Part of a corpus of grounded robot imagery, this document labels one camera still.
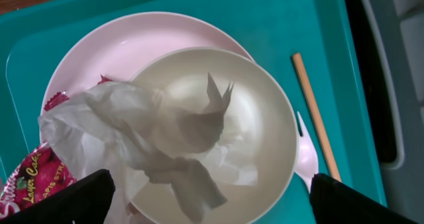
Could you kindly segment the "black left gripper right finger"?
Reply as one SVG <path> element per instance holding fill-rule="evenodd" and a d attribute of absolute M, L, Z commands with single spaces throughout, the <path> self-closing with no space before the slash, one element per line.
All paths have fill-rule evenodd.
<path fill-rule="evenodd" d="M 318 224 L 415 223 L 322 173 L 312 179 L 309 202 Z"/>

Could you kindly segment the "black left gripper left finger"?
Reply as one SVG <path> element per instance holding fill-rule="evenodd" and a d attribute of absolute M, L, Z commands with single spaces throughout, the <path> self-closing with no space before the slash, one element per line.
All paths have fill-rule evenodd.
<path fill-rule="evenodd" d="M 114 181 L 100 169 L 16 214 L 1 224 L 102 224 L 110 209 Z"/>

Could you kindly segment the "red snack wrapper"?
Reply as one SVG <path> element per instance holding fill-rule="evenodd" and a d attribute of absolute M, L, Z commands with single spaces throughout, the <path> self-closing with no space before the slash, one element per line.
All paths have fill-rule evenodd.
<path fill-rule="evenodd" d="M 17 166 L 1 190 L 1 220 L 76 183 L 47 142 L 42 142 Z"/>

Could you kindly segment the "white tissue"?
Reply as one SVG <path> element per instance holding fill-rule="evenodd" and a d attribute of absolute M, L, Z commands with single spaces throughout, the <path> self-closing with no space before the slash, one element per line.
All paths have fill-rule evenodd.
<path fill-rule="evenodd" d="M 226 204 L 221 185 L 251 188 L 258 168 L 245 134 L 225 119 L 224 93 L 208 77 L 203 94 L 178 101 L 161 89 L 106 82 L 38 119 L 42 138 L 76 178 L 108 169 L 132 199 L 147 184 L 166 185 L 193 223 Z"/>

